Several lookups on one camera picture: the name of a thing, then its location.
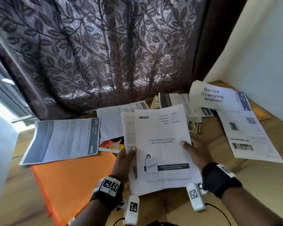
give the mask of wooden table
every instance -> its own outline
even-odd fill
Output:
[[[153,98],[146,100],[149,106],[151,105],[152,99]],[[95,113],[92,113],[84,115],[81,118],[94,116]],[[283,121],[273,115],[271,116],[271,119],[264,120],[261,124],[275,148],[281,154],[281,149],[283,149]],[[47,217],[44,201],[39,193],[33,172],[28,167],[19,166],[19,162],[30,144],[33,134],[33,129],[19,134],[0,201],[0,226],[53,225],[51,218]],[[192,133],[191,136],[200,138],[208,143],[209,150],[214,160],[226,165],[235,173],[245,168],[246,165],[252,161],[234,158],[222,125],[216,117],[203,118],[203,135]],[[222,205],[222,202],[212,194],[206,194],[204,198],[206,201],[215,203],[219,207]],[[156,219],[165,219],[167,213],[177,209],[188,201],[189,198],[185,188],[166,189],[143,195],[140,197],[138,225],[146,225]],[[212,214],[218,214],[220,218],[214,216],[212,218]],[[228,212],[226,214],[233,223],[234,220],[230,214]],[[192,221],[200,221],[207,218],[210,218],[210,220],[215,218],[222,219],[223,217],[220,213],[216,213],[214,209],[203,213],[196,213],[191,210],[191,215],[193,216],[191,218],[193,219]],[[108,219],[107,226],[113,225],[113,223],[121,217],[123,217],[123,212],[121,211],[112,213]]]

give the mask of cable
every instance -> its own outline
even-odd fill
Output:
[[[214,205],[212,205],[212,204],[210,204],[210,203],[204,203],[204,204],[205,204],[205,205],[210,205],[210,206],[214,207],[215,209],[218,209],[220,212],[222,212],[221,209],[217,208],[216,206],[214,206]],[[229,225],[232,226],[232,225],[230,224],[230,221],[228,220],[228,217],[224,214],[224,212],[222,212],[222,214],[226,217],[226,219],[227,219]]]
[[[114,225],[113,225],[113,226],[115,226],[115,225],[117,224],[117,222],[119,222],[120,220],[124,220],[124,219],[125,219],[124,217],[122,217],[122,218],[118,219],[117,221],[115,221],[115,223],[114,223]]]

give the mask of brown curtain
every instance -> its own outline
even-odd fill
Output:
[[[0,59],[41,120],[202,80],[246,0],[0,0]]]

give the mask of leaf pattern curtain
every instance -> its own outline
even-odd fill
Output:
[[[207,0],[0,0],[0,58],[41,120],[192,83]]]

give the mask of hand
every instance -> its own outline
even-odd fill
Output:
[[[214,162],[206,144],[199,139],[191,138],[192,146],[186,141],[181,141],[181,145],[191,156],[193,163],[202,170],[209,162]]]
[[[123,185],[128,180],[128,174],[131,169],[131,162],[136,156],[136,147],[133,147],[130,152],[126,155],[126,150],[123,148],[118,154],[115,160],[112,175],[116,176]]]

